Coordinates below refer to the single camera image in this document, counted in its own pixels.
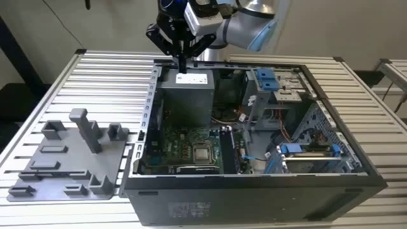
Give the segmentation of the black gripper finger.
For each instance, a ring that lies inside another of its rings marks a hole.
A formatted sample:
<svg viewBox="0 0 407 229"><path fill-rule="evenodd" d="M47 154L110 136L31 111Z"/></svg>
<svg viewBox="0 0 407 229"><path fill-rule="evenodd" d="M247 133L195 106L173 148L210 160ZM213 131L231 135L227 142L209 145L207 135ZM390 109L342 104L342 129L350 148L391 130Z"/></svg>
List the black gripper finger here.
<svg viewBox="0 0 407 229"><path fill-rule="evenodd" d="M162 35L162 29L158 24L150 24L147 27L146 35L161 49L165 55L173 56L177 59L179 73L183 73L183 55L179 42L171 43Z"/></svg>
<svg viewBox="0 0 407 229"><path fill-rule="evenodd" d="M187 72L187 60L193 57L198 57L202 52L210 47L217 39L215 34L205 35L197 42L197 37L191 36L183 42L183 73Z"/></svg>

